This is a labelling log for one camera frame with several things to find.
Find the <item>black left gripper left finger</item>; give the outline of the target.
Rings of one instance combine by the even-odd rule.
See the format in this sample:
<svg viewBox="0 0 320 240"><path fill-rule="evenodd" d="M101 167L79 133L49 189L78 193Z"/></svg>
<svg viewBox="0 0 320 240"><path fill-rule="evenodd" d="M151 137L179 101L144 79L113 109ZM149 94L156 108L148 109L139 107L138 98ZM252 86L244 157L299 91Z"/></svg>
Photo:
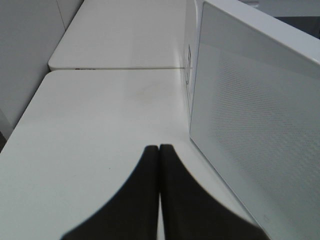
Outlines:
<svg viewBox="0 0 320 240"><path fill-rule="evenodd" d="M159 148L144 148L131 175L97 212L64 240L155 240L159 214Z"/></svg>

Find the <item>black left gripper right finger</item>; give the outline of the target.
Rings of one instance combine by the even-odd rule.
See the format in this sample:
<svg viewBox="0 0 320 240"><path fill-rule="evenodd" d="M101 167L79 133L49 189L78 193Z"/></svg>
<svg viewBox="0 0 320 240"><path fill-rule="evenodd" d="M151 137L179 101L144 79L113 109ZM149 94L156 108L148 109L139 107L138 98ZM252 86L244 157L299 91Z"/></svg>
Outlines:
<svg viewBox="0 0 320 240"><path fill-rule="evenodd" d="M167 240L266 240L265 232L227 209L193 178L174 147L159 148L159 192Z"/></svg>

